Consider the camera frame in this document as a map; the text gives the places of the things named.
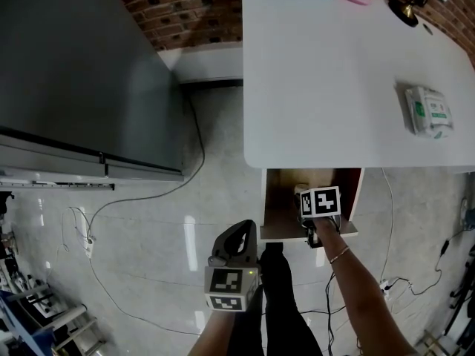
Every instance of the white floor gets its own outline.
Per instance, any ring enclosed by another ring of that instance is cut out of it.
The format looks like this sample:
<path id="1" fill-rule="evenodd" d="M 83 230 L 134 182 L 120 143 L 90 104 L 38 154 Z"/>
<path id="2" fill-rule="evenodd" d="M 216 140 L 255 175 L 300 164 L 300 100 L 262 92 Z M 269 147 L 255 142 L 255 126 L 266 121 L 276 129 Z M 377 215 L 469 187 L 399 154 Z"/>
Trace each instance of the white floor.
<path id="1" fill-rule="evenodd" d="M 45 262 L 53 265 L 48 282 L 72 301 L 84 303 L 88 313 L 98 318 L 100 333 L 108 341 L 103 355 L 186 355 L 210 314 L 203 296 L 203 268 L 214 239 L 238 221 L 259 219 L 261 171 L 247 166 L 243 158 L 242 89 L 201 91 L 193 95 L 193 101 L 206 143 L 206 163 L 196 179 L 167 197 L 111 205 L 92 226 L 96 238 L 92 265 L 99 279 L 124 312 L 163 329 L 128 317 L 114 305 L 95 280 L 74 230 L 72 213 L 66 210 L 80 207 L 90 219 L 107 202 L 156 195 L 176 184 L 123 183 L 114 192 L 21 192 L 9 202 L 7 219 L 16 228 L 20 266 L 45 278 Z M 196 146 L 188 146 L 185 155 L 187 164 L 199 160 Z M 467 178 L 444 168 L 386 172 L 394 192 L 395 219 L 384 276 L 408 278 L 414 291 L 421 291 L 437 280 L 434 266 L 443 242 L 456 231 Z M 64 212 L 70 251 L 61 248 L 55 264 Z M 80 216 L 77 222 L 81 227 L 85 224 Z M 390 194 L 379 169 L 366 170 L 354 223 L 360 234 L 348 243 L 379 279 L 391 224 Z M 423 329 L 443 326 L 450 314 L 448 294 L 458 285 L 474 240 L 473 233 L 464 233 L 451 242 L 439 264 L 442 279 L 426 294 L 414 297 L 403 282 L 391 290 L 389 306 L 411 343 Z M 298 308 L 325 310 L 330 267 L 316 268 L 315 253 L 304 243 L 287 244 L 284 252 L 292 269 Z M 338 288 L 332 287 L 331 294 L 332 309 L 342 307 Z M 304 318 L 322 350 L 327 349 L 327 316 L 308 313 Z M 333 353 L 358 355 L 345 310 L 332 316 L 332 327 Z"/>

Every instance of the brass object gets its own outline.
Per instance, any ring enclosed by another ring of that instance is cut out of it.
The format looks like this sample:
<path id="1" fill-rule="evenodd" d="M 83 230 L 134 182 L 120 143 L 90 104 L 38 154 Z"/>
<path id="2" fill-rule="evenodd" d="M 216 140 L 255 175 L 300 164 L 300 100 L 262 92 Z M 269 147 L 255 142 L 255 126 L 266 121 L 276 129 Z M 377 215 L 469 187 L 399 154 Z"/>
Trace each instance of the brass object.
<path id="1" fill-rule="evenodd" d="M 403 22 L 410 27 L 416 27 L 419 23 L 414 14 L 414 5 L 424 7 L 428 0 L 389 0 L 389 8 L 398 16 Z"/>

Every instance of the refrigerator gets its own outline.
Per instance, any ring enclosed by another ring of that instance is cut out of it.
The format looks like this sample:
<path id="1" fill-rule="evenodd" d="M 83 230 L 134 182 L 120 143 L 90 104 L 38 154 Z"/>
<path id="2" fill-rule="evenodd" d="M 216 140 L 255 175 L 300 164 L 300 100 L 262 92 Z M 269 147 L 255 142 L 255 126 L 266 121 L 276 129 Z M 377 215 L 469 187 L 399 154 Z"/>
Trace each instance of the refrigerator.
<path id="1" fill-rule="evenodd" d="M 0 178 L 183 179 L 183 96 L 121 0 L 0 0 L 0 23 Z"/>

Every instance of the black pants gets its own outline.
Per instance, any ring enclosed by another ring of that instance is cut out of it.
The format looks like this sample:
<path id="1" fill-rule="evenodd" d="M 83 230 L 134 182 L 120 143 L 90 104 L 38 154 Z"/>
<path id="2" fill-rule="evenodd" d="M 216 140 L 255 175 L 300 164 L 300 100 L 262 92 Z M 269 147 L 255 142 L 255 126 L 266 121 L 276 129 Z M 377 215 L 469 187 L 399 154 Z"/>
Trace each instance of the black pants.
<path id="1" fill-rule="evenodd" d="M 315 355 L 321 350 L 295 304 L 282 244 L 268 244 L 261 257 L 262 282 L 249 309 L 236 314 L 228 356 L 263 356 L 262 294 L 266 294 L 267 355 Z"/>

